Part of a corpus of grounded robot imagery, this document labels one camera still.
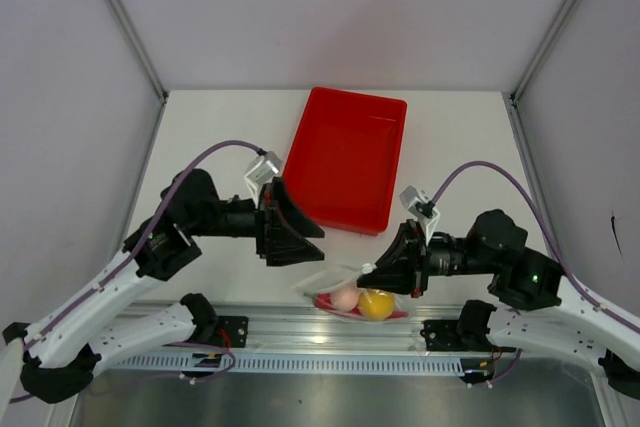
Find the yellow bell pepper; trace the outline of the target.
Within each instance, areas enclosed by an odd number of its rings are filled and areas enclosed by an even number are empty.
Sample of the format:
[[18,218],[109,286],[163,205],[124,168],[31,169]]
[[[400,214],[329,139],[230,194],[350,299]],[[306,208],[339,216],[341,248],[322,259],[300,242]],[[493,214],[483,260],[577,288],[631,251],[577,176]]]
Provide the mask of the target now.
[[362,290],[357,308],[359,313],[373,321],[388,319],[395,309],[395,298],[392,294],[380,290]]

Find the pale egg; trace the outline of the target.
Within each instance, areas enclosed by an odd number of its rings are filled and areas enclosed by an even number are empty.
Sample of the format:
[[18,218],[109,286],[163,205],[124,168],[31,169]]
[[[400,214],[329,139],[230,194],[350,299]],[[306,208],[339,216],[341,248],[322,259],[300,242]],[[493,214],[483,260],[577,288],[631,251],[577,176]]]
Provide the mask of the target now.
[[350,312],[358,306],[360,290],[347,285],[329,294],[331,306],[339,312]]

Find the clear zip top bag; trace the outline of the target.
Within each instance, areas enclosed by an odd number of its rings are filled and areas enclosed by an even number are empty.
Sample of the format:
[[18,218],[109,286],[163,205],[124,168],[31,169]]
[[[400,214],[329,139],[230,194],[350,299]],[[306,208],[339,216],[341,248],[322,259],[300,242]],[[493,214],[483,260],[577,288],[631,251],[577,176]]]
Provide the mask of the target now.
[[352,322],[392,323],[408,320],[414,308],[396,294],[364,288],[357,281],[376,267],[329,265],[293,285],[293,290],[319,311]]

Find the red chili pepper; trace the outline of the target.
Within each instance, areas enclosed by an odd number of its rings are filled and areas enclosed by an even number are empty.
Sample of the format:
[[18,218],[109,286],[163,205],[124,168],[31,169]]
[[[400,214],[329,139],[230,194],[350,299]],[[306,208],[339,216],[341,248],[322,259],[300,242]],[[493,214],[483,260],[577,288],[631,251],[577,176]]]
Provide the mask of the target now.
[[360,313],[358,308],[354,308],[352,311],[350,312],[339,312],[337,310],[335,310],[330,303],[329,300],[329,294],[318,294],[314,301],[313,301],[313,305],[320,309],[323,310],[325,312],[329,312],[331,314],[337,315],[339,317],[348,319],[348,320],[354,320],[354,321],[370,321],[370,322],[386,322],[386,321],[396,321],[396,320],[401,320],[401,319],[407,319],[410,317],[410,312],[407,310],[403,310],[401,309],[397,304],[396,304],[396,300],[395,300],[395,309],[393,314],[386,320],[384,321],[373,321],[373,320],[369,320],[365,317],[363,317]]

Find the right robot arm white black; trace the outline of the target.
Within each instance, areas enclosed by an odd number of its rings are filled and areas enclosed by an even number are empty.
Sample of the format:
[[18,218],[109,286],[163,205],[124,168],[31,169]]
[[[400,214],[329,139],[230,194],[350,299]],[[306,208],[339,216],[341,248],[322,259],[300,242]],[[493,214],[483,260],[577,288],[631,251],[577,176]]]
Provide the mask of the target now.
[[402,223],[389,248],[358,278],[361,288],[418,298],[432,277],[488,275],[498,302],[465,302],[450,327],[426,320],[421,335],[440,351],[530,351],[583,366],[639,396],[639,334],[561,265],[526,247],[528,233],[501,210],[480,214],[464,237]]

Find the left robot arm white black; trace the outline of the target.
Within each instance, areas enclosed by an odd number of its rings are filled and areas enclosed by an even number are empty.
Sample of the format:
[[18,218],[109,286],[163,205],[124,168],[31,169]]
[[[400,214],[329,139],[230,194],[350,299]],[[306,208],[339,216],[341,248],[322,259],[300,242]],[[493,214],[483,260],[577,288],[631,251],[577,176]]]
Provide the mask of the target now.
[[280,177],[268,180],[255,200],[222,200],[208,172],[183,171],[161,199],[156,216],[125,240],[83,291],[38,322],[14,322],[3,330],[5,342],[24,345],[19,381],[28,395],[56,404],[134,355],[168,344],[214,345],[219,317],[200,293],[126,325],[112,323],[199,258],[198,237],[252,238],[269,267],[324,258],[313,243],[324,230],[293,202]]

